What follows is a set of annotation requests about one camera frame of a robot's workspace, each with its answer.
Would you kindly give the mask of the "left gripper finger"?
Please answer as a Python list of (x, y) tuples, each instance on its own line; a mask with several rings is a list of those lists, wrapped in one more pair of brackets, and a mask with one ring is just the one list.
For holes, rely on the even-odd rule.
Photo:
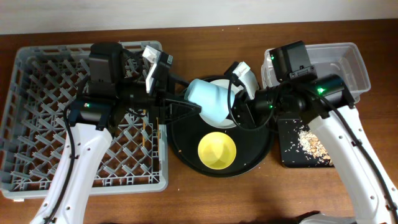
[(184, 80), (179, 75), (169, 72), (168, 81), (167, 81), (167, 87), (168, 87), (169, 93), (175, 93), (176, 84), (182, 85), (184, 87), (188, 87), (190, 83), (188, 81)]
[(166, 98), (164, 106), (164, 123), (173, 123), (201, 113), (201, 106), (184, 99)]

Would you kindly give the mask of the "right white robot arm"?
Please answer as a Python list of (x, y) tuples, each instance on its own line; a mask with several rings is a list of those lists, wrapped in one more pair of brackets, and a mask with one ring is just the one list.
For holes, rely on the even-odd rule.
[(272, 49), (278, 85), (259, 89), (250, 68), (234, 62), (225, 71), (243, 93), (227, 109), (246, 131), (268, 128), (271, 120), (296, 114), (331, 157), (354, 207), (355, 223), (396, 223), (397, 187), (377, 157), (361, 124), (355, 100), (336, 74), (319, 77), (302, 41)]

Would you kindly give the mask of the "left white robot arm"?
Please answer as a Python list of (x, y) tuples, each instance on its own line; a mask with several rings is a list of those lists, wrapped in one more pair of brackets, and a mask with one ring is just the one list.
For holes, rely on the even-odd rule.
[(170, 72), (174, 58), (150, 45), (140, 53), (116, 42), (90, 47), (90, 76), (63, 110), (67, 131), (62, 157), (32, 223), (82, 223), (99, 164), (125, 114), (143, 110), (166, 127), (198, 114), (200, 106), (175, 94), (188, 82)]

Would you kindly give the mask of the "yellow bowl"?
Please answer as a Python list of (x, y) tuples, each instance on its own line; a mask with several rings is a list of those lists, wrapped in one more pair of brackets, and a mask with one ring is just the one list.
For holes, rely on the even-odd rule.
[(198, 143), (198, 156), (202, 164), (213, 170), (229, 167), (237, 155), (236, 144), (225, 133), (212, 132), (203, 136)]

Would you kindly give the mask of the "blue cup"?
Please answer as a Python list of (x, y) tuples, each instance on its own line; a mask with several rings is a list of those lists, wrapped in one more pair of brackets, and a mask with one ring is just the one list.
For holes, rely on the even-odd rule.
[(221, 123), (229, 115), (227, 97), (233, 105), (235, 94), (228, 88), (194, 79), (184, 94), (184, 99), (201, 106), (200, 114), (213, 123)]

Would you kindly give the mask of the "food scraps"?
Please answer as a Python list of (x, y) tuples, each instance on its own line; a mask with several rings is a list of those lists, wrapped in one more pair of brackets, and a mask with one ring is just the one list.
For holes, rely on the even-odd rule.
[(288, 131), (291, 138), (287, 141), (287, 149), (284, 153), (292, 156), (291, 159), (283, 159), (299, 167), (333, 167), (333, 161), (324, 145), (309, 130), (307, 125), (300, 124)]

